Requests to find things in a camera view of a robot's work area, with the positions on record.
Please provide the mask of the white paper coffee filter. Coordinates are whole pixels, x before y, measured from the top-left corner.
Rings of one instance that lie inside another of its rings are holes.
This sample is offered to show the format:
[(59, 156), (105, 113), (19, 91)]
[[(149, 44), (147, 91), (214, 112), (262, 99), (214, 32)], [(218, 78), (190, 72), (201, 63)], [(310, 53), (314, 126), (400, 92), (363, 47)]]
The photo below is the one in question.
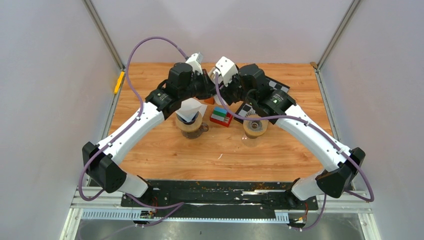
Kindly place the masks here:
[(190, 114), (199, 112), (202, 116), (204, 116), (206, 109), (206, 104), (201, 103), (195, 98), (189, 98), (181, 103), (181, 107), (176, 111), (176, 114), (189, 116)]

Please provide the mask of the blue glass dripper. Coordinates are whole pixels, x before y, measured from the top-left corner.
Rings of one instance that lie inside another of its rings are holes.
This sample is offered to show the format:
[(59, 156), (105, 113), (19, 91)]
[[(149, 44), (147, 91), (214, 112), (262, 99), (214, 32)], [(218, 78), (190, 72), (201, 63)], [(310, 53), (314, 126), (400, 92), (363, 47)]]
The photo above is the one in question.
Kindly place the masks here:
[(199, 117), (199, 112), (196, 112), (194, 114), (190, 114), (190, 115), (182, 115), (177, 113), (176, 117), (177, 119), (184, 125), (192, 125), (196, 119)]

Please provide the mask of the glass coffee carafe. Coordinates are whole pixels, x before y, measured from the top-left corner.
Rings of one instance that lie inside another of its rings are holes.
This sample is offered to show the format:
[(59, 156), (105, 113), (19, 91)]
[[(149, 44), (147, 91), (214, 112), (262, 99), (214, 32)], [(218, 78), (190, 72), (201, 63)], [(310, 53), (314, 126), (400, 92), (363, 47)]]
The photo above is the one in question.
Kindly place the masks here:
[(203, 133), (208, 132), (208, 131), (209, 131), (209, 125), (206, 124), (206, 123), (202, 123), (199, 126), (199, 128), (197, 128), (194, 131), (183, 131), (183, 130), (181, 130), (181, 133), (187, 139), (196, 139), (196, 138), (200, 137)]

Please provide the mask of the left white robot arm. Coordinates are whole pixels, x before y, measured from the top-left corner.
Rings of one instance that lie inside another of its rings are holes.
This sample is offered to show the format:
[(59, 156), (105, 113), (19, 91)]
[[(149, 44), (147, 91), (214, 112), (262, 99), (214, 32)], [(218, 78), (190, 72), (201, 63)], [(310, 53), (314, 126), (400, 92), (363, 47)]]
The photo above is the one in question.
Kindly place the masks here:
[(199, 71), (184, 62), (169, 70), (168, 77), (154, 89), (141, 107), (118, 130), (99, 143), (87, 142), (82, 147), (83, 172), (106, 193), (123, 192), (133, 195), (140, 206), (149, 206), (153, 193), (138, 176), (120, 168), (129, 151), (154, 127), (164, 122), (183, 101), (204, 100), (215, 93), (215, 85), (205, 69)]

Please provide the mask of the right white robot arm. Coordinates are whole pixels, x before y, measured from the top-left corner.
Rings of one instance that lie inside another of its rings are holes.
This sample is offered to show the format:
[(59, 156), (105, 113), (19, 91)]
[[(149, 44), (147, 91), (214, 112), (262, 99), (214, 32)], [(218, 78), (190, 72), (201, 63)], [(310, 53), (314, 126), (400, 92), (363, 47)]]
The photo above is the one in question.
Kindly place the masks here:
[(348, 186), (357, 174), (366, 153), (349, 147), (317, 125), (284, 90), (270, 85), (270, 77), (256, 64), (237, 68), (235, 63), (217, 63), (212, 69), (216, 97), (227, 109), (243, 101), (257, 114), (256, 121), (269, 121), (302, 143), (322, 164), (323, 170), (293, 181), (285, 195), (286, 204), (298, 209), (310, 197), (327, 195), (338, 199), (353, 194)]

